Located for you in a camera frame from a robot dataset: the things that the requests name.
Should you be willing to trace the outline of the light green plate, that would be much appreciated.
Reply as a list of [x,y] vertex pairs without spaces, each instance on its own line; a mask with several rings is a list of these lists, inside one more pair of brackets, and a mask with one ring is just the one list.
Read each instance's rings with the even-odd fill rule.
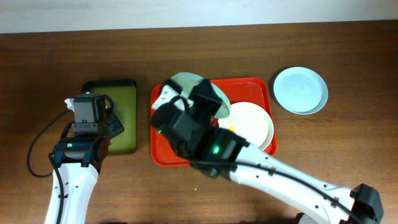
[[[190,72],[180,72],[170,78],[173,82],[178,84],[182,88],[181,96],[188,98],[189,94],[193,90],[193,87],[197,86],[202,80],[203,77],[190,73]],[[218,88],[213,82],[211,82],[211,86],[215,93],[221,98],[222,104],[218,111],[215,114],[215,118],[227,118],[230,114],[230,106],[228,97],[224,94],[224,92]]]

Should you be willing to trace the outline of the white plate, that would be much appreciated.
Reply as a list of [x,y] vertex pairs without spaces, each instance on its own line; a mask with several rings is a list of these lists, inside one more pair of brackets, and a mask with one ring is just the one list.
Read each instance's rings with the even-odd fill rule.
[[253,143],[260,150],[271,145],[274,125],[271,116],[260,106],[249,103],[234,103],[230,115],[218,120],[220,128],[228,129]]

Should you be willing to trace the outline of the light blue plate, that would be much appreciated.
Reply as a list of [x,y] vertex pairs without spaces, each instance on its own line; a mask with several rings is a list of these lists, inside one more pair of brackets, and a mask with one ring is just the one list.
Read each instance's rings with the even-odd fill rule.
[[320,111],[328,101],[328,87],[315,71],[305,67],[290,67],[275,78],[273,92],[285,110],[301,115]]

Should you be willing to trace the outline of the green and yellow sponge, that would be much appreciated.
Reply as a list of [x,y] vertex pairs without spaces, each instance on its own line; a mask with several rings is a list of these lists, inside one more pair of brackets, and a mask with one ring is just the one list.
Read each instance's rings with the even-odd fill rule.
[[70,111],[74,111],[75,110],[74,98],[67,98],[67,99],[64,100],[64,102],[65,102],[68,110],[70,110]]

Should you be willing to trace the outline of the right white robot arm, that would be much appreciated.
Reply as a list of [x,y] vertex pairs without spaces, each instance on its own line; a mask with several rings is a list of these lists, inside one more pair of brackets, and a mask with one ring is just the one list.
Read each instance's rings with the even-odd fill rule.
[[208,79],[189,84],[168,79],[153,104],[152,126],[194,169],[265,192],[316,223],[381,222],[384,210],[376,189],[324,182],[278,161],[232,131],[213,126],[215,118],[229,115],[227,102]]

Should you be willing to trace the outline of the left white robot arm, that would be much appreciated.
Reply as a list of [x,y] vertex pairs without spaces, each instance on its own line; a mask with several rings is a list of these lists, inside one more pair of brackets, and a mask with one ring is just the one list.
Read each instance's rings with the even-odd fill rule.
[[49,154],[52,194],[46,223],[84,223],[111,139],[124,131],[108,95],[84,93],[65,100],[74,119]]

